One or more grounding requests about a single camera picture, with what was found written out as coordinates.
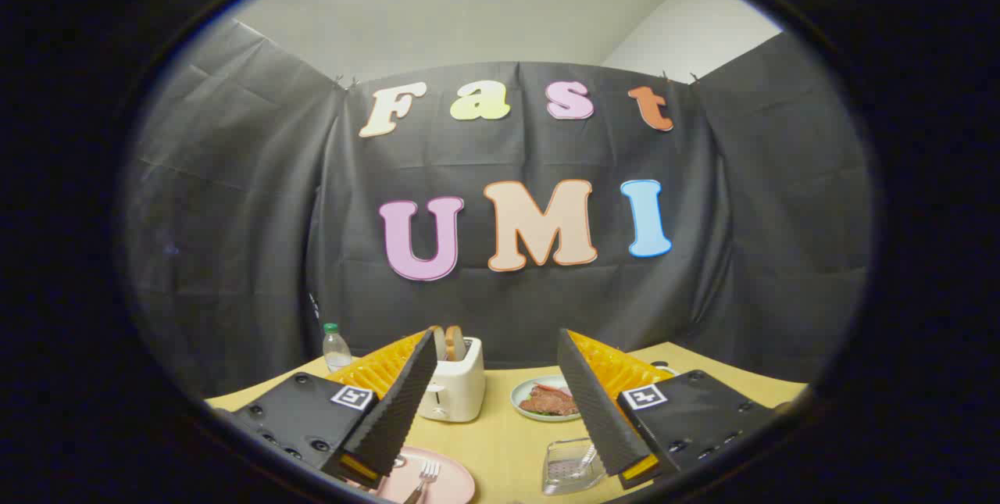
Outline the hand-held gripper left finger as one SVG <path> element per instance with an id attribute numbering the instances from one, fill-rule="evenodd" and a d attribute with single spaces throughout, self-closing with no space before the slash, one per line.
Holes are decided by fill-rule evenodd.
<path id="1" fill-rule="evenodd" d="M 228 423 L 293 462 L 378 488 L 391 474 L 438 364 L 425 329 L 326 378 L 297 372 L 236 410 Z"/>

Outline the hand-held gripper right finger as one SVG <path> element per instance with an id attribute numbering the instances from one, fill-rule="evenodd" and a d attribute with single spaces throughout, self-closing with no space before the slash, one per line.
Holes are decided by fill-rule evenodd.
<path id="1" fill-rule="evenodd" d="M 625 489 L 725 455 L 777 418 L 705 371 L 672 374 L 572 330 L 559 332 L 557 362 L 606 473 Z"/>

